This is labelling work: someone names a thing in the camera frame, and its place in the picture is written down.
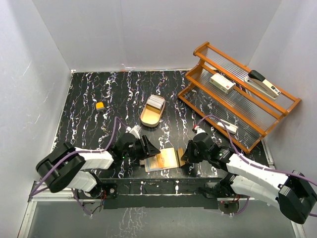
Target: table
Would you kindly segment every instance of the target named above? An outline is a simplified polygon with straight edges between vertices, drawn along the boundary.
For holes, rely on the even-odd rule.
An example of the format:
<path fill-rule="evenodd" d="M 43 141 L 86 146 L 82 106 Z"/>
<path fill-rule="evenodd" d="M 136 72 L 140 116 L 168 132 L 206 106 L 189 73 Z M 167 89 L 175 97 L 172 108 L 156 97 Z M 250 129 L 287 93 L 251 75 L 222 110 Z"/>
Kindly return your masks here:
<path fill-rule="evenodd" d="M 85 149 L 105 148 L 111 135 L 114 117 L 133 127 L 141 125 L 141 134 L 159 148 L 182 147 L 194 137 L 193 126 L 201 119 L 190 107 L 177 99 L 177 93 L 188 85 L 186 71 L 134 71 L 74 73 L 57 131 L 55 147 L 66 141 Z M 151 94 L 163 96 L 165 110 L 155 128 L 143 126 L 140 114 Z M 105 111 L 97 113 L 95 104 L 103 102 Z M 211 127 L 203 128 L 218 145 L 228 140 Z M 121 126 L 117 137 L 124 133 Z M 267 165 L 263 145 L 259 143 L 248 158 Z M 195 194 L 198 186 L 219 181 L 226 175 L 208 162 L 189 164 L 182 168 L 145 172 L 133 158 L 115 162 L 108 170 L 97 170 L 104 182 L 118 185 L 118 194 Z"/>

